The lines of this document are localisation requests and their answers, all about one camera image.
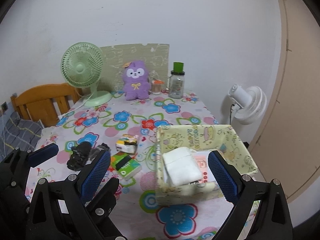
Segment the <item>purple plush toy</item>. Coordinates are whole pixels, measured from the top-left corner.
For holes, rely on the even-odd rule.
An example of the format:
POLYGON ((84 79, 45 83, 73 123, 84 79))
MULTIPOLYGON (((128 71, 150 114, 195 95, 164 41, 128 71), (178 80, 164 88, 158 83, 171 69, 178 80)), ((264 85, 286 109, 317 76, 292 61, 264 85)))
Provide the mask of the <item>purple plush toy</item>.
POLYGON ((149 71, 144 61, 136 60, 124 64, 123 81, 123 91, 127 101, 149 98, 151 83, 149 83, 149 71))

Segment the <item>white standing fan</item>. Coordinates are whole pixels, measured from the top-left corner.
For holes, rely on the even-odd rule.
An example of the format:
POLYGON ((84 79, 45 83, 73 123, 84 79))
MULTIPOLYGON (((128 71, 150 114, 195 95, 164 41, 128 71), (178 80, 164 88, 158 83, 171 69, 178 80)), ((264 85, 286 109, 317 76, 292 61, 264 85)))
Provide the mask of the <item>white standing fan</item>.
POLYGON ((264 114, 267 107, 267 97, 258 86, 244 89, 234 84, 228 91, 228 96, 233 102, 230 122, 235 119, 241 125, 250 125, 264 114))

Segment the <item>green desk fan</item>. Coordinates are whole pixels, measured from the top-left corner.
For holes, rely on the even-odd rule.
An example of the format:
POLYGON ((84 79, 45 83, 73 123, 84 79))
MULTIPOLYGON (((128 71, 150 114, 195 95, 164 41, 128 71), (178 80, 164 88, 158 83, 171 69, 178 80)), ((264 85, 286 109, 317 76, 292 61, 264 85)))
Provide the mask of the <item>green desk fan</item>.
POLYGON ((98 90, 104 57, 99 47, 88 42, 71 45, 61 59, 61 74, 74 88, 89 88, 90 94, 84 100, 84 106, 96 107, 112 99, 110 92, 98 90))

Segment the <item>beige door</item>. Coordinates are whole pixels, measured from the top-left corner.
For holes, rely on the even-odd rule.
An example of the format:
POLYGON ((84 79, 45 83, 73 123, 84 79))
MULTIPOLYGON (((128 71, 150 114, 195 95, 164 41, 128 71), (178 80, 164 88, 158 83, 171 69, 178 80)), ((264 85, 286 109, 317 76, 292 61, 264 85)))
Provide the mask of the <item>beige door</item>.
POLYGON ((319 177, 319 25, 303 0, 278 0, 281 51, 276 83, 249 151, 288 202, 319 177))

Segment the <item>wooden chair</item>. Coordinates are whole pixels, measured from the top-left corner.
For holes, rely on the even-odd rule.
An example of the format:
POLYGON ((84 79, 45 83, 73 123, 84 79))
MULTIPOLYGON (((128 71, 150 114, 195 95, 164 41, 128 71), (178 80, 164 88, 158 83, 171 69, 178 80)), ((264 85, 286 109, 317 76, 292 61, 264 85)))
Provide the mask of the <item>wooden chair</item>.
POLYGON ((54 103, 57 103, 60 113, 65 114, 71 109, 68 100, 76 103, 80 96, 82 91, 67 83, 48 84, 33 87, 19 96, 12 95, 11 103, 24 120, 40 120, 45 127, 50 127, 58 122, 54 103))

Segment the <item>toothpick jar orange lid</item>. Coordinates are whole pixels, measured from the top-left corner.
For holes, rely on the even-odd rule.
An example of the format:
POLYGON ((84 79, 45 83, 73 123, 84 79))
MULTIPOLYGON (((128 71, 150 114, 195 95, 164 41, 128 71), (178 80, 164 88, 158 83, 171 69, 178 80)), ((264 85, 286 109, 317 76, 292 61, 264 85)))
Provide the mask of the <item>toothpick jar orange lid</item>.
POLYGON ((162 80, 153 79, 151 82, 151 92, 154 95, 158 95, 162 91, 162 85, 164 82, 162 80))

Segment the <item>pink white packet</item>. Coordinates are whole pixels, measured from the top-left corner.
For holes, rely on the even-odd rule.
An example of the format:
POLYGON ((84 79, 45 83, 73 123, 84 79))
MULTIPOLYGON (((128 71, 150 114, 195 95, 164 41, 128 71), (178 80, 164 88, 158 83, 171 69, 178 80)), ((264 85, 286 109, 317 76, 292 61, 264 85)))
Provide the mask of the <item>pink white packet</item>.
POLYGON ((197 165, 202 173, 202 178, 198 180, 199 183, 216 182, 209 166, 208 166, 208 155, 211 150, 196 151, 193 153, 193 157, 197 161, 197 165))

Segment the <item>yellow cartoon paper box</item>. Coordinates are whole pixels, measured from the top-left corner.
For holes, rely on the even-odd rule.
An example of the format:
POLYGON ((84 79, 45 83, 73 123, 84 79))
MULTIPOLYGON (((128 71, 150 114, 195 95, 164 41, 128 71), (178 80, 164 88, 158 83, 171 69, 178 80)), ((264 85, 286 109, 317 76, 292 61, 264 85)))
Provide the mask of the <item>yellow cartoon paper box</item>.
POLYGON ((258 171, 252 156, 231 125, 159 126, 156 131, 155 159, 155 195, 159 205, 188 204, 223 196, 210 173, 199 183, 173 186, 167 181, 164 156, 178 147, 191 148, 193 154, 199 156, 208 156, 210 151, 217 150, 240 174, 253 176, 258 171))

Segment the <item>floral tablecloth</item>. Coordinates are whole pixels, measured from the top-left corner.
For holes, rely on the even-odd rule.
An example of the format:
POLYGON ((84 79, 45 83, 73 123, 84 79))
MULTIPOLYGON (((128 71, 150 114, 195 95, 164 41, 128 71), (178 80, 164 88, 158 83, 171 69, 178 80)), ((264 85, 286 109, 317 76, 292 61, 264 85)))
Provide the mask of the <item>floral tablecloth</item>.
POLYGON ((54 182, 71 174, 67 161, 72 146, 84 141, 92 146, 106 143, 115 154, 116 141, 122 135, 138 135, 133 158, 142 170, 128 181, 120 179, 115 195, 117 204, 110 215, 112 222, 128 239, 213 238, 232 209, 223 196, 188 204, 159 205, 157 202, 156 131, 162 125, 219 124, 193 93, 182 99, 171 99, 161 93, 135 101, 127 101, 122 93, 115 93, 111 101, 97 107, 77 103, 71 113, 37 143, 39 148, 56 143, 59 152, 31 169, 26 197, 32 198, 41 178, 54 182))

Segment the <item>grey plaid cushion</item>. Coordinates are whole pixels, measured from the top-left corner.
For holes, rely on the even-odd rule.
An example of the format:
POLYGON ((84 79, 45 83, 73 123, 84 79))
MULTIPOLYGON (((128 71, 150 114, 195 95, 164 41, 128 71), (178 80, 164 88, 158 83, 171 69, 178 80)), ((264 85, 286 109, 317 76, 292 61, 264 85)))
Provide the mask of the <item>grey plaid cushion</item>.
POLYGON ((1 133, 1 156, 3 160, 12 150, 33 151, 44 129, 40 121, 22 119, 17 112, 11 114, 1 133))

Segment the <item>yellow white tissue pack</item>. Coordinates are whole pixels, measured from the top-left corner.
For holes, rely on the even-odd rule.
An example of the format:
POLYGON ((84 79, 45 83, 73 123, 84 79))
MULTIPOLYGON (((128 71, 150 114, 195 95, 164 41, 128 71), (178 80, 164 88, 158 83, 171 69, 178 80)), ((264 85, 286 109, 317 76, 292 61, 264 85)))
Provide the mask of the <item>yellow white tissue pack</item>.
POLYGON ((124 134, 116 141, 116 150, 127 154, 135 154, 138 141, 138 135, 124 134))

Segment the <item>glass jar green lid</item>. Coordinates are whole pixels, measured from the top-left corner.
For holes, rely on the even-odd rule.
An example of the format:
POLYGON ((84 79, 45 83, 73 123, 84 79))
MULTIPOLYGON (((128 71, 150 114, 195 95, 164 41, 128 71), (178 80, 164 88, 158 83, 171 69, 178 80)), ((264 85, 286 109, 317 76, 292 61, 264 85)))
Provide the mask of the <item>glass jar green lid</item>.
POLYGON ((169 78, 169 97, 173 99, 183 98, 185 76, 183 67, 184 63, 182 62, 174 62, 173 64, 173 70, 169 78))

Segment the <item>beige patterned board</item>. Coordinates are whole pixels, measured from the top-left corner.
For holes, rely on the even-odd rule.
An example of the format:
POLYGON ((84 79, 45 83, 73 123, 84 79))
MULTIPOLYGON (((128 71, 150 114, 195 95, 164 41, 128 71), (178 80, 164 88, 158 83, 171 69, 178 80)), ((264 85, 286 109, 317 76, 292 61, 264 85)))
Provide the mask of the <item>beige patterned board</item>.
POLYGON ((149 71, 150 79, 157 79, 168 83, 169 45, 159 43, 121 44, 102 47, 104 65, 98 83, 99 90, 119 92, 122 90, 123 65, 142 60, 149 71))

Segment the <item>white folded towel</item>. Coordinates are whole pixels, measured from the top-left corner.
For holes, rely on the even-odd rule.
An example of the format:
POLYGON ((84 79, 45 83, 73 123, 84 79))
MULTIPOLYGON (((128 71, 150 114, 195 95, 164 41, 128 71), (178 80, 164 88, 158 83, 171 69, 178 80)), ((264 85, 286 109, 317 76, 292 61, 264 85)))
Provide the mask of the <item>white folded towel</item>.
POLYGON ((201 180, 202 172, 188 147, 178 147, 163 154, 163 162, 170 183, 174 187, 187 185, 201 180))

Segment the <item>grey drawstring pouch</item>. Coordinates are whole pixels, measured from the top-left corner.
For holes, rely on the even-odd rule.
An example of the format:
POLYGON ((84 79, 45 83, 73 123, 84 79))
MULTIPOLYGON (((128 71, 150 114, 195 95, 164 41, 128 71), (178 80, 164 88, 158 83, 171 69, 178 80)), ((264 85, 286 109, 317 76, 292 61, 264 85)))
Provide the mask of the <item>grey drawstring pouch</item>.
POLYGON ((92 148, 89 155, 88 155, 88 161, 87 161, 86 165, 90 164, 93 161, 93 159, 100 153, 100 151, 109 151, 109 150, 110 150, 110 148, 105 143, 102 143, 102 144, 98 145, 97 147, 92 148))

